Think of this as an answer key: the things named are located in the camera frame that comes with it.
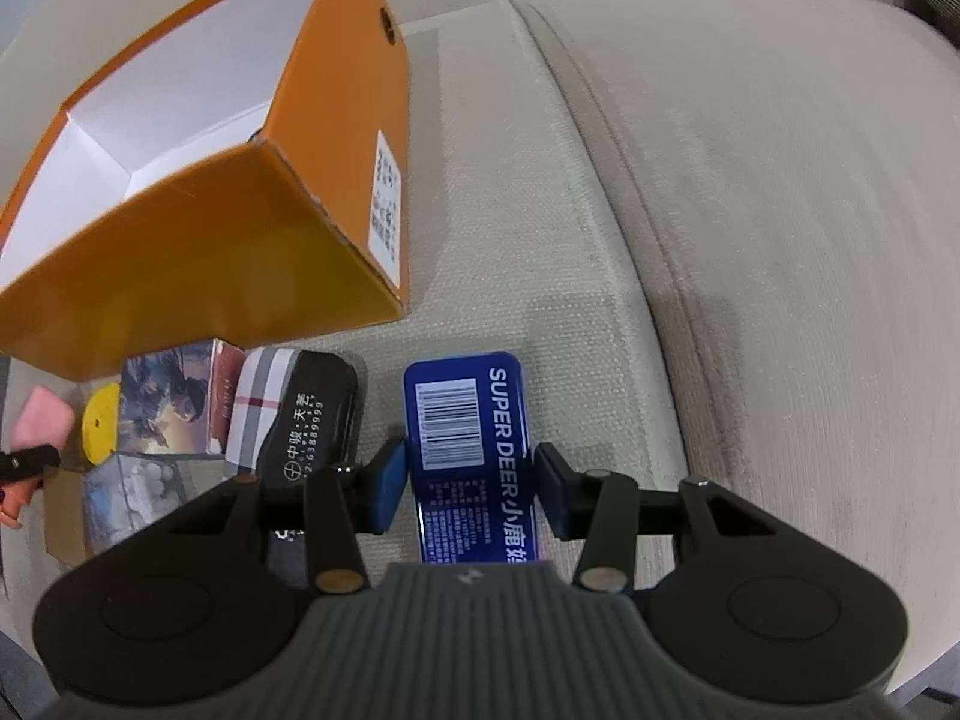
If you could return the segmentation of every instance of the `pink eraser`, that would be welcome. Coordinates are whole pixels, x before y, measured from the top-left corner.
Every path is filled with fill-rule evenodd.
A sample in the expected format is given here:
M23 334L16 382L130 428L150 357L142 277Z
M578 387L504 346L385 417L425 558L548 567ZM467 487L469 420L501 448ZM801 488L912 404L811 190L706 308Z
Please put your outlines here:
M16 452L49 443L62 452L76 419L69 405L45 386L35 386L13 423L10 450Z

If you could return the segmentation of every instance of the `yellow round object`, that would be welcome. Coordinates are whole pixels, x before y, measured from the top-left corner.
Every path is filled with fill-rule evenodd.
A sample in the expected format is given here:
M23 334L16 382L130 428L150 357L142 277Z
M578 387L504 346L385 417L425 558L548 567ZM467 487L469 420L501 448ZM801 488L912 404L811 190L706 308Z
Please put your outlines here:
M99 466L117 449L117 413L120 408L120 385L117 382L101 386L83 409L80 435L83 454Z

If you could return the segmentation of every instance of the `blue tin box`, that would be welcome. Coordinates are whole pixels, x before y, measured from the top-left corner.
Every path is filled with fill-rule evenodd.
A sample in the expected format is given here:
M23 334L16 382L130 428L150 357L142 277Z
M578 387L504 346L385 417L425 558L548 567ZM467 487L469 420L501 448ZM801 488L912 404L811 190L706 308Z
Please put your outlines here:
M424 562L538 558L523 377L507 352L415 362L403 375Z

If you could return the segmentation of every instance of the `orange box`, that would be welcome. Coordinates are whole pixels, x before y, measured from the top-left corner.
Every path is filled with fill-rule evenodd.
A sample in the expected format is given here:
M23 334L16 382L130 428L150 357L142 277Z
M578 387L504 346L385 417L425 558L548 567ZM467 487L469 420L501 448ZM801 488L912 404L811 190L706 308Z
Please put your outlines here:
M75 381L406 312L384 0L196 0L83 84L0 215L0 349Z

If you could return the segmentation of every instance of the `orange toy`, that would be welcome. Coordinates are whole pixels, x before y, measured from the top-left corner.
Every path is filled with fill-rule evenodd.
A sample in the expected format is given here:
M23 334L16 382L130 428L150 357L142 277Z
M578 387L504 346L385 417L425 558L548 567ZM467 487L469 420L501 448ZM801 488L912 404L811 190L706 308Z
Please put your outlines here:
M62 451L73 428L76 417L73 409L56 397L45 386L35 386L20 417L13 425L10 451L17 452L35 446L51 445ZM40 476L21 479L6 485L0 484L3 501L0 502L0 523L10 528L19 528L20 509L30 503Z

